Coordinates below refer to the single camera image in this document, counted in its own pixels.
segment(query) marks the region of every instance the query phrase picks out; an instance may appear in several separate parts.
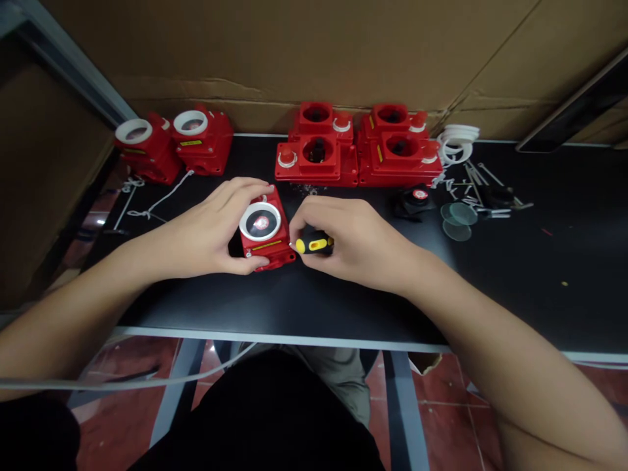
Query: red plastic box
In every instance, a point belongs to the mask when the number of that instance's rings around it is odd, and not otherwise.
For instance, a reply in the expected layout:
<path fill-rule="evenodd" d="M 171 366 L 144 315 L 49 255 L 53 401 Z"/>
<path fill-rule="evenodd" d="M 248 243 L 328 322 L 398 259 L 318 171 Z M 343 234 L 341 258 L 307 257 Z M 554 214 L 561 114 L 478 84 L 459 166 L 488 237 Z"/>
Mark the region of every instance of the red plastic box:
<path fill-rule="evenodd" d="M 329 103 L 302 103 L 288 142 L 277 146 L 275 179 L 321 186 L 357 186 L 358 162 L 351 115 L 335 112 Z"/>
<path fill-rule="evenodd" d="M 431 186 L 443 167 L 440 145 L 429 140 L 427 113 L 383 104 L 362 117 L 358 133 L 359 186 Z"/>
<path fill-rule="evenodd" d="M 270 195 L 253 200 L 240 220 L 240 238 L 244 255 L 265 256 L 270 260 L 267 266 L 255 271 L 275 270 L 296 260 L 295 252 L 290 248 L 288 220 L 283 211 L 277 188 Z M 268 234 L 253 233 L 270 230 Z"/>
<path fill-rule="evenodd" d="M 172 184 L 179 174 L 182 162 L 175 152 L 170 127 L 168 120 L 149 113 L 148 120 L 129 120 L 116 129 L 120 158 L 144 181 Z"/>
<path fill-rule="evenodd" d="M 177 154 L 197 175 L 222 175 L 229 158 L 234 130 L 222 112 L 213 113 L 203 105 L 184 111 L 173 121 L 172 138 Z"/>

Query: cardboard wall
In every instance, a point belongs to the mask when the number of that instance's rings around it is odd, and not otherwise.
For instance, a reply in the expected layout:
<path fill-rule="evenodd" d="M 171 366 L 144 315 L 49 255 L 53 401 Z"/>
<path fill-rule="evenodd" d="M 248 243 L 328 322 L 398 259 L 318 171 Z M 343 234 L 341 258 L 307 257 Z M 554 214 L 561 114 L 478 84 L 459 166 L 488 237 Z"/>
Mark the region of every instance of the cardboard wall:
<path fill-rule="evenodd" d="M 0 309 L 9 309 L 26 301 L 112 132 L 15 43 L 0 44 L 0 61 Z"/>
<path fill-rule="evenodd" d="M 286 132 L 304 100 L 397 101 L 520 139 L 628 46 L 625 0 L 43 3 L 138 113 L 201 101 L 245 132 Z M 628 134 L 625 114 L 577 140 Z"/>

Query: gray cable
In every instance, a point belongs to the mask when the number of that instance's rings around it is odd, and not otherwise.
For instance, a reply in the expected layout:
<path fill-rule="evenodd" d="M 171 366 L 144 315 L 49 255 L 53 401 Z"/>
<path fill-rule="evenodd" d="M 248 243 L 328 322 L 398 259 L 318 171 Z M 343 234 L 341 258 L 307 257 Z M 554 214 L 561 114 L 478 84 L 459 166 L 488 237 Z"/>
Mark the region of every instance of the gray cable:
<path fill-rule="evenodd" d="M 239 360 L 245 353 L 251 350 L 257 342 L 250 344 L 231 360 L 209 370 L 206 373 L 198 373 L 190 376 L 182 376 L 178 378 L 168 379 L 145 379 L 143 381 L 127 381 L 123 383 L 100 383 L 94 384 L 91 381 L 72 381 L 70 379 L 43 379 L 33 381 L 32 379 L 13 379 L 1 378 L 0 389 L 60 389 L 62 391 L 126 391 L 130 389 L 145 389 L 149 387 L 170 386 L 179 383 L 187 383 L 188 381 L 197 381 L 220 371 L 223 368 L 233 364 Z"/>

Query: hand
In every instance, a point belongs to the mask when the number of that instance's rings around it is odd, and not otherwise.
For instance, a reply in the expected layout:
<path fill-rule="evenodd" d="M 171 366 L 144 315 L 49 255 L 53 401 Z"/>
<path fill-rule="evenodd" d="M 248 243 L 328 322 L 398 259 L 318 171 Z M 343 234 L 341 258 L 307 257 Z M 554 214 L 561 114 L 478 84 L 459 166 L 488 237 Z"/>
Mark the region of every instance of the hand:
<path fill-rule="evenodd" d="M 308 196 L 290 222 L 292 246 L 310 226 L 334 238 L 334 253 L 301 255 L 303 263 L 336 278 L 404 295 L 428 254 L 399 234 L 364 200 Z"/>
<path fill-rule="evenodd" d="M 233 258 L 227 244 L 251 200 L 272 192 L 267 182 L 254 178 L 225 181 L 205 201 L 121 248 L 151 283 L 208 273 L 248 275 L 269 260 Z"/>

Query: person's left hand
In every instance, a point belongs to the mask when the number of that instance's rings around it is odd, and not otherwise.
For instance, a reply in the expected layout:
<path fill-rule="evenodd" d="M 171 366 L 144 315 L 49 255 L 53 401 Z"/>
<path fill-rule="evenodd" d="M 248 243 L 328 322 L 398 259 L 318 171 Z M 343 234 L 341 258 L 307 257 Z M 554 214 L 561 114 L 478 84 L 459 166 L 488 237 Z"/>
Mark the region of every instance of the person's left hand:
<path fill-rule="evenodd" d="M 269 260 L 231 257 L 227 244 L 251 200 L 272 192 L 273 187 L 259 179 L 225 181 L 205 201 L 121 249 L 133 261 L 133 269 L 151 283 L 208 273 L 248 275 Z"/>

